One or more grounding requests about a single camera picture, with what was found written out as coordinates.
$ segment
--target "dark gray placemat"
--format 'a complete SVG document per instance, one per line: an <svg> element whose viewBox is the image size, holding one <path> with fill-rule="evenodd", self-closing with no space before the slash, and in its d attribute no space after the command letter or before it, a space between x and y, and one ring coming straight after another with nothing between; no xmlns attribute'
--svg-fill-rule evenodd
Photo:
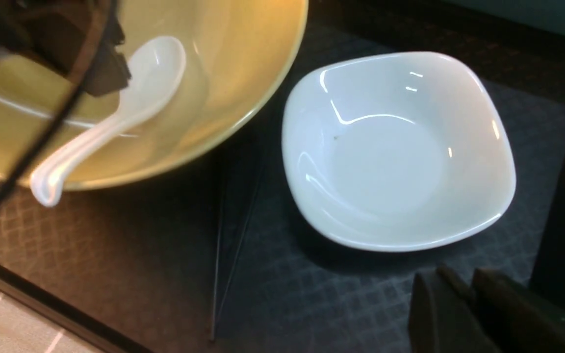
<svg viewBox="0 0 565 353"><path fill-rule="evenodd" d="M487 72L495 72L496 62L505 76L546 85L552 95L565 91L565 79L559 82L558 74L546 74L559 70L547 69L537 58L394 15L385 18L390 30L410 28L408 39L414 34L427 38L424 45L434 45L434 50L449 46L446 52L462 53L474 63L486 58ZM309 25L292 80L339 60L391 51ZM534 67L543 68L544 79ZM264 119L280 118L281 112L265 109L242 130L245 136L231 144L228 154L233 212L227 234L237 227L232 219L249 199L246 184L254 180L254 154L267 144L273 144L274 154L222 315L220 334L235 347L229 351L406 351L415 271L444 262L464 277L477 266L492 266L527 280L565 152L565 105L485 83L504 121L518 172L507 214L466 241L373 259L348 272L348 263L356 263L358 255L348 257L325 246L323 253L345 256L335 261L335 269L326 270L299 245L310 235L296 230L298 222L289 212L280 141L262 134ZM204 351L209 348L215 185L209 167L182 174L166 176L152 188L68 194L54 210L45 210L29 192L19 191L0 212L0 264L156 352Z"/></svg>
<svg viewBox="0 0 565 353"><path fill-rule="evenodd" d="M310 25L292 74L298 80L329 63L391 51ZM507 214L491 228L437 250L368 254L372 261L356 266L366 260L363 253L348 254L316 240L311 254L303 244L314 234L297 227L289 212L280 137L261 141L276 144L276 152L265 172L220 335L233 339L237 351L245 353L406 352L415 271L446 263L469 279L475 268L490 266L525 283L565 153L565 105L484 83L514 151L516 195ZM321 256L330 259L320 263Z"/></svg>

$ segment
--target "spoon bowl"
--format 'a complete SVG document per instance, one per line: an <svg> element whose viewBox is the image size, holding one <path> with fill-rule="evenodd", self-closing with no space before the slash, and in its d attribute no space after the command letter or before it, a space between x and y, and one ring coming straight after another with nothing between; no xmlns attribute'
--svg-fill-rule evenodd
<svg viewBox="0 0 565 353"><path fill-rule="evenodd" d="M128 67L132 79L119 92L117 111L56 150L32 172L32 194L44 206L60 201L65 179L88 156L163 110L180 85L186 53L177 38L159 36L137 49Z"/></svg>

